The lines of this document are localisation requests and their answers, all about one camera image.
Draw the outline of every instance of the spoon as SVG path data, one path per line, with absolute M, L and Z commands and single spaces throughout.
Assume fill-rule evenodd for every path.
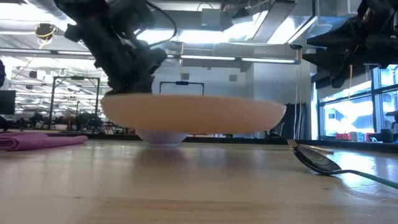
M 336 174 L 351 173 L 374 180 L 376 182 L 379 182 L 380 184 L 384 184 L 389 187 L 398 189 L 398 183 L 391 182 L 389 180 L 356 170 L 342 170 L 337 163 L 331 161 L 329 158 L 320 154 L 319 152 L 316 152 L 309 148 L 298 146 L 293 149 L 293 152 L 300 162 L 302 162 L 305 166 L 307 166 L 308 168 L 319 174 L 336 175 Z

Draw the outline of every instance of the wooden table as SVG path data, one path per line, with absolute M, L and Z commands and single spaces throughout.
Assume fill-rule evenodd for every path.
M 398 182 L 398 156 L 340 151 Z M 133 141 L 0 152 L 0 224 L 397 223 L 398 190 L 311 173 L 287 146 Z

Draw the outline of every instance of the folded towel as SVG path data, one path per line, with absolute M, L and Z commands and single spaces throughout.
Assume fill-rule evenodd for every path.
M 81 144 L 87 136 L 50 137 L 43 133 L 0 134 L 0 150 L 18 151 Z

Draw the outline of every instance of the computer monitor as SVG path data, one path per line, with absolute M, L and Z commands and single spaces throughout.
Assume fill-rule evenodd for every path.
M 15 114 L 15 90 L 0 90 L 0 114 Z

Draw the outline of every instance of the window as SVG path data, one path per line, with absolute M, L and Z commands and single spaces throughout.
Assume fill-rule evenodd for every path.
M 323 112 L 325 115 L 325 135 L 327 136 L 351 131 L 374 132 L 371 96 L 325 104 Z
M 381 95 L 381 107 L 383 113 L 382 127 L 392 128 L 395 122 L 394 116 L 387 116 L 386 113 L 398 110 L 398 91 L 390 91 Z
M 322 102 L 327 102 L 327 101 L 331 101 L 331 100 L 336 100 L 338 98 L 342 98 L 342 97 L 348 97 L 348 96 L 352 96 L 354 94 L 357 93 L 363 93 L 366 91 L 371 91 L 372 89 L 372 81 L 367 81 L 364 82 L 362 84 L 356 85 L 356 86 L 352 86 L 351 89 L 347 88 L 341 92 L 338 92 L 336 94 L 333 94 L 331 96 L 327 96 L 324 99 L 322 99 Z
M 398 65 L 389 65 L 386 69 L 380 69 L 380 84 L 375 88 L 382 88 L 398 84 Z

